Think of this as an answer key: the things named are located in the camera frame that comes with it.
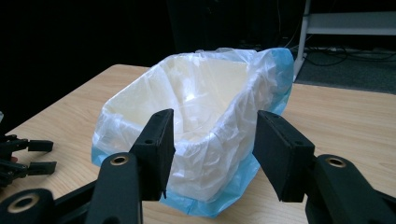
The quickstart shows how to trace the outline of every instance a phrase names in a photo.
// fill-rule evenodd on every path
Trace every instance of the cable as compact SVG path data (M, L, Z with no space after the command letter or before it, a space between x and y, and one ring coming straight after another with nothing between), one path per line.
M337 0L333 0L333 1L332 1L332 5L331 5L331 7L329 8L329 11L328 11L329 13L332 12L332 10L333 10L333 8L334 8L334 6L335 6L336 3L337 3ZM279 19L279 33L280 33L279 0L277 0L277 15L278 15L278 19ZM299 20L299 22L297 23L296 29L294 30L294 33L293 33L293 35L291 36L290 41L289 41L283 48L287 48L288 45L291 43L291 41L292 41L292 40L294 39L294 37L296 36L297 31L299 30L299 27L301 26L300 24L301 24L301 22L302 22L302 20L303 20L303 15L304 15L304 12L302 13L302 16L300 17L300 20ZM312 36L313 36L313 35L311 35L311 36L309 36L308 38L305 39L305 44L306 44L306 42L307 42ZM295 46L293 46L293 47L291 47L291 48L289 48L289 49L296 49L296 48L298 48L298 47L299 47L299 45L295 45Z
M347 52L347 50L345 49L345 47L341 46L339 47L342 51L334 51L331 50L333 48L326 48L326 49L319 49L319 48L308 48L310 50L311 53L323 53L329 56L332 56L334 58L338 58L340 59L339 61L335 62L335 63L315 63L314 61L308 59L307 57L304 57L304 59L315 65L315 66L332 66L332 65L336 65L339 63L344 62L346 59L351 60L351 61L360 61L360 62L375 62L375 63L393 63L396 62L396 60L389 60L390 58L394 57L396 55L396 52L394 53L377 53L377 55L382 55L382 54L387 54L386 57L381 57L381 58L371 58L371 57L362 57L359 55L356 55L358 53L362 53L364 52L364 50L360 49L357 52L354 53L350 53Z
M279 34L281 34L282 22L280 20L279 0L276 0L276 9L277 9L277 20L279 22L279 27L278 27L279 30L278 31L279 31Z

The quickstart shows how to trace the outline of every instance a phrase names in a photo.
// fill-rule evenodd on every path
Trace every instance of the plastic bag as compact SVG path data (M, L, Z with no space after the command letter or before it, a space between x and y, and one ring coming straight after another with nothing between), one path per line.
M280 115L292 81L288 49L171 55L105 103L92 162L129 151L152 114L173 108L176 153L161 203L215 217L240 198L260 167L251 154L258 110Z

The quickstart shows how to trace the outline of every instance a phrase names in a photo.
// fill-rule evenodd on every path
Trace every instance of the black mechanical arm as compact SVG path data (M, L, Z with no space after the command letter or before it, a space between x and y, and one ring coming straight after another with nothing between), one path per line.
M143 223L142 201L166 198L175 154L172 109L151 116L129 152L107 157L96 181L53 200L28 189L0 203L0 223Z
M28 175L51 175L55 171L56 161L32 161L29 166L11 161L12 153L28 151L51 152L53 142L48 140L20 139L15 134L0 136L0 188L4 188L17 178Z
M253 155L280 201L301 203L309 223L396 223L396 199L373 189L355 165L314 156L315 146L282 117L259 111Z

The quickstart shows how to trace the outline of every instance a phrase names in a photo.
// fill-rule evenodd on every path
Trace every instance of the shelf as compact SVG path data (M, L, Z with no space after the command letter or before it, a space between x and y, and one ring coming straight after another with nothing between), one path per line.
M396 35L396 11L309 14L306 33Z

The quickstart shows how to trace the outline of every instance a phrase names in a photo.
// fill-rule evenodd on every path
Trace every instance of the white plastic bag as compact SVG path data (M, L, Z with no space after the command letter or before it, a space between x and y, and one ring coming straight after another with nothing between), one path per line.
M251 155L257 112L281 114L292 67L290 51L281 48L169 56L105 103L92 138L92 162L100 165L108 155L129 151L152 114L173 108L176 153L168 199L161 202L214 217L243 194L259 169Z

